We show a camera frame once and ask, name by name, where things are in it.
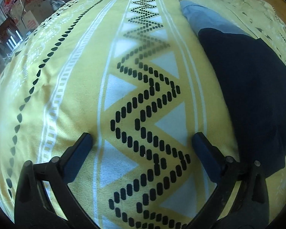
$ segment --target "black mount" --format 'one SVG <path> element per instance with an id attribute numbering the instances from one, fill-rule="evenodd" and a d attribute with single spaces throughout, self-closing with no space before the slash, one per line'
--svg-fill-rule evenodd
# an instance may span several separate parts
<path id="1" fill-rule="evenodd" d="M 269 200 L 262 166 L 238 163 L 224 157 L 203 133 L 192 144 L 211 181 L 217 187 L 187 229 L 265 229 L 269 223 Z M 79 205 L 67 184 L 75 180 L 93 145 L 83 133 L 74 146 L 48 163 L 26 161 L 22 167 L 15 198 L 14 219 L 19 228 L 100 229 Z M 68 220 L 56 215 L 43 181 L 48 181 Z M 236 181 L 242 181 L 229 214 L 218 220 Z"/>

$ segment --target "yellow blanket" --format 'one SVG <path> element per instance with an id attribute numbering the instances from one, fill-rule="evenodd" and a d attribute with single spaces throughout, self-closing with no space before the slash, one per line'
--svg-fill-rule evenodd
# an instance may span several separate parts
<path id="1" fill-rule="evenodd" d="M 262 38 L 286 64 L 286 26 L 269 4 L 190 1 Z M 104 229 L 180 229 L 215 188 L 190 144 L 199 131 L 238 159 L 220 86 L 179 1 L 70 1 L 1 74 L 0 206 L 13 219 L 26 160 L 48 162 L 88 132 L 95 144 L 69 187 L 91 218 Z M 272 220 L 286 203 L 286 167 L 267 185 Z"/>

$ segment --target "screw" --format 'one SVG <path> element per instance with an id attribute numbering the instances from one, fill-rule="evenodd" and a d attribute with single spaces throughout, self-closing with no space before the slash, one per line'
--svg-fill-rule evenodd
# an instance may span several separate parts
<path id="1" fill-rule="evenodd" d="M 231 157 L 231 156 L 226 156 L 226 161 L 227 161 L 228 163 L 233 163 L 234 158 Z"/>
<path id="2" fill-rule="evenodd" d="M 257 167 L 259 167 L 259 166 L 260 166 L 260 162 L 259 162 L 258 160 L 255 160 L 255 161 L 254 161 L 254 165 L 257 166 Z"/>
<path id="3" fill-rule="evenodd" d="M 53 157 L 52 159 L 51 159 L 51 162 L 52 163 L 57 163 L 59 161 L 59 157 Z"/>
<path id="4" fill-rule="evenodd" d="M 28 160 L 28 161 L 26 161 L 26 162 L 24 163 L 24 166 L 25 166 L 25 167 L 28 167 L 28 166 L 30 166 L 31 163 L 32 163 L 32 161 L 31 161 L 31 160 Z"/>

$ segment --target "cardboard box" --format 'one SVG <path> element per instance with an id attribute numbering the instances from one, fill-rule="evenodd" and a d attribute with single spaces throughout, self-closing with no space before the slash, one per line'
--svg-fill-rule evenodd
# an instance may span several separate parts
<path id="1" fill-rule="evenodd" d="M 35 6 L 42 3 L 43 0 L 17 0 L 10 9 L 10 16 L 17 24 L 21 17 L 30 10 L 33 10 Z"/>
<path id="2" fill-rule="evenodd" d="M 45 19 L 53 14 L 49 0 L 36 4 L 32 10 L 25 13 L 22 20 L 16 24 L 23 37 L 28 31 L 34 31 Z"/>

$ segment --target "patterned bedspread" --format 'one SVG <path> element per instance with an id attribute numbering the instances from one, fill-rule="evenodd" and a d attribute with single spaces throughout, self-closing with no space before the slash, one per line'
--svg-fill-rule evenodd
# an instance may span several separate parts
<path id="1" fill-rule="evenodd" d="M 215 185 L 190 137 L 201 131 L 224 155 L 238 151 L 179 1 L 73 0 L 19 46 L 0 77 L 0 206 L 11 219 L 23 163 L 61 156 L 83 132 L 95 145 L 69 187 L 101 228 L 180 229 L 202 208 Z M 190 1 L 262 38 L 286 64 L 286 26 L 268 3 Z M 272 220 L 286 203 L 286 167 L 267 185 Z"/>

